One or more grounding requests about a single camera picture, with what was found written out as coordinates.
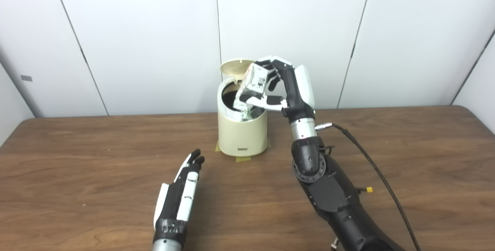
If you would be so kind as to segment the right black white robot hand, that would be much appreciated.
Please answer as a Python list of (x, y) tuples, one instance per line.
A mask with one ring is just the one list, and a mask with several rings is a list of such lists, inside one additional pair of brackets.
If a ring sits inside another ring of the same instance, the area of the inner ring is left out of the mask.
[(235, 104), (280, 111), (290, 123), (316, 118), (311, 79), (304, 66), (294, 67), (280, 57), (268, 56), (250, 68), (255, 75), (243, 80)]

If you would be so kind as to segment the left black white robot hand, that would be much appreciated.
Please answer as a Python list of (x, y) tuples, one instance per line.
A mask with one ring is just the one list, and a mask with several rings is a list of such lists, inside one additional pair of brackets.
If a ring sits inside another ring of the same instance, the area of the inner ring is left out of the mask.
[(171, 184), (161, 185), (154, 210), (154, 251), (182, 251), (188, 235), (199, 173), (205, 158), (200, 149), (191, 152)]

